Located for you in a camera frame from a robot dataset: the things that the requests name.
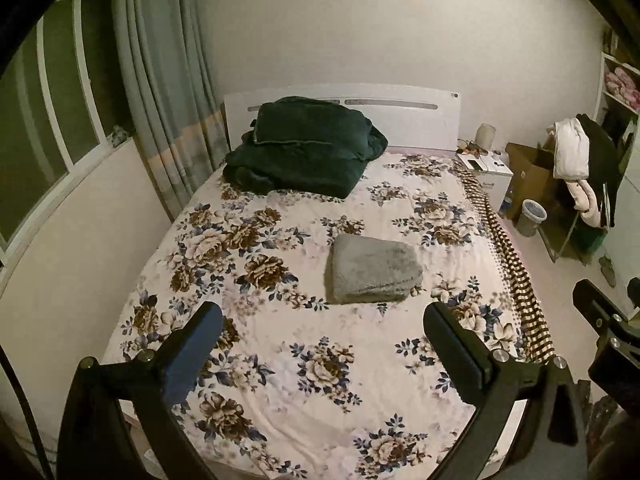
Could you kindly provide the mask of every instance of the bed frame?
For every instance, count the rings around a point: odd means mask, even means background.
[[[460,125],[458,92],[418,86],[347,83],[287,86],[225,96],[226,124],[232,150],[251,129],[263,103],[302,96],[332,101],[360,110],[390,146],[455,151]]]

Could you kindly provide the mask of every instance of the cardboard box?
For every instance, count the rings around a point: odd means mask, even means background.
[[[511,179],[511,207],[505,213],[508,219],[520,215],[522,202],[527,198],[535,200],[543,207],[553,201],[557,181],[554,179],[554,154],[522,144],[509,142],[509,168]]]

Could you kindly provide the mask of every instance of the bedsheet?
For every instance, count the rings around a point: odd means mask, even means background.
[[[474,410],[424,336],[434,300],[489,348],[553,353],[526,270],[457,161],[385,153],[344,200],[239,192],[221,171],[146,264],[102,361],[158,348],[202,301],[219,304],[223,334],[173,408],[206,460],[270,478],[427,478]],[[411,244],[422,284],[399,303],[327,303],[339,233]]]

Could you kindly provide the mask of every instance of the white nightstand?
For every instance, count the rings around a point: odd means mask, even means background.
[[[462,153],[458,153],[456,156],[465,163],[465,166],[480,181],[480,185],[489,196],[491,207],[494,211],[498,211],[511,183],[511,177],[513,176],[511,170],[489,155],[481,155],[480,159],[475,158],[473,155],[463,155]],[[473,168],[472,164],[469,163],[470,160],[475,161],[480,166],[480,170]]]

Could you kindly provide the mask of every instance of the curtain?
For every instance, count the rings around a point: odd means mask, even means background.
[[[203,0],[113,0],[113,19],[136,133],[175,218],[228,151]]]

